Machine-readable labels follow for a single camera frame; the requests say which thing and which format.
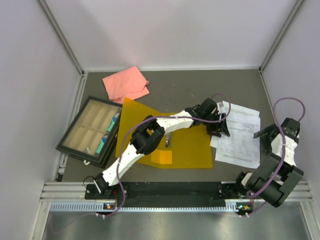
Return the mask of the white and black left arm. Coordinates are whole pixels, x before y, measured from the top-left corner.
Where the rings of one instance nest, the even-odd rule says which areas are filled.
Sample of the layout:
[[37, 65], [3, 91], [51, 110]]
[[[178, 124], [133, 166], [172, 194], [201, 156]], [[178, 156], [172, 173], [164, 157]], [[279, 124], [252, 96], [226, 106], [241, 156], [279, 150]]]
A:
[[224, 113], [221, 110], [223, 106], [222, 102], [207, 98], [202, 104], [187, 107], [173, 115], [147, 116], [125, 134], [125, 139], [128, 135], [131, 135], [131, 139], [127, 145], [121, 143], [117, 160], [93, 178], [97, 194], [102, 198], [109, 198], [113, 194], [113, 186], [121, 183], [123, 174], [140, 158], [154, 152], [167, 134], [203, 124], [210, 133], [230, 136], [229, 131], [223, 130], [223, 127], [227, 125], [227, 117], [231, 111]]

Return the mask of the printed paper sheet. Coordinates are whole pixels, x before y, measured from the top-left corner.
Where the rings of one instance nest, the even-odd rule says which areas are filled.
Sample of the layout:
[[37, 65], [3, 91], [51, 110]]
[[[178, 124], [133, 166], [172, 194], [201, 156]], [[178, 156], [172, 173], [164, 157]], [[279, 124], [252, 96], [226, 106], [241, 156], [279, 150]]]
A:
[[218, 162], [257, 169], [260, 165], [260, 145], [254, 138], [256, 126], [247, 121], [228, 121], [230, 136], [218, 139], [215, 160]]
[[[233, 139], [239, 139], [241, 134], [253, 135], [255, 132], [261, 129], [260, 112], [254, 109], [250, 109], [244, 106], [231, 104], [230, 114], [227, 119], [227, 126], [230, 133], [230, 138], [222, 135], [221, 137], [212, 136], [210, 146], [217, 148], [219, 144], [222, 144], [224, 140], [231, 141]], [[245, 132], [243, 124], [248, 122], [249, 132]]]

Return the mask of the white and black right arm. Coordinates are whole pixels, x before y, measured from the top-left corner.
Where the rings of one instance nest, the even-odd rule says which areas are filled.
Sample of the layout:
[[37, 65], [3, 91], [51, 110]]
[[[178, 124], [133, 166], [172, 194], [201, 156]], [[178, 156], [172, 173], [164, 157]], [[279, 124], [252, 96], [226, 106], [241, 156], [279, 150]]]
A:
[[241, 172], [233, 185], [239, 198], [260, 197], [273, 207], [279, 207], [304, 176], [294, 161], [301, 124], [286, 118], [278, 127], [272, 124], [253, 134], [259, 138], [266, 159], [254, 172]]

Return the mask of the yellow plastic folder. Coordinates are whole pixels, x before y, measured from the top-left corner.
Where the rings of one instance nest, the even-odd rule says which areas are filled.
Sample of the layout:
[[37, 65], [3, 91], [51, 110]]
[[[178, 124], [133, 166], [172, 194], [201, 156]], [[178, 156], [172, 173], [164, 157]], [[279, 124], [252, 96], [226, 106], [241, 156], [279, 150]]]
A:
[[[147, 116], [170, 116], [135, 100], [124, 98], [119, 122], [115, 156], [121, 154], [121, 144], [125, 134]], [[211, 137], [201, 124], [183, 128], [171, 133], [170, 147], [165, 147], [163, 138], [155, 151], [137, 162], [159, 169], [211, 169], [213, 167]]]

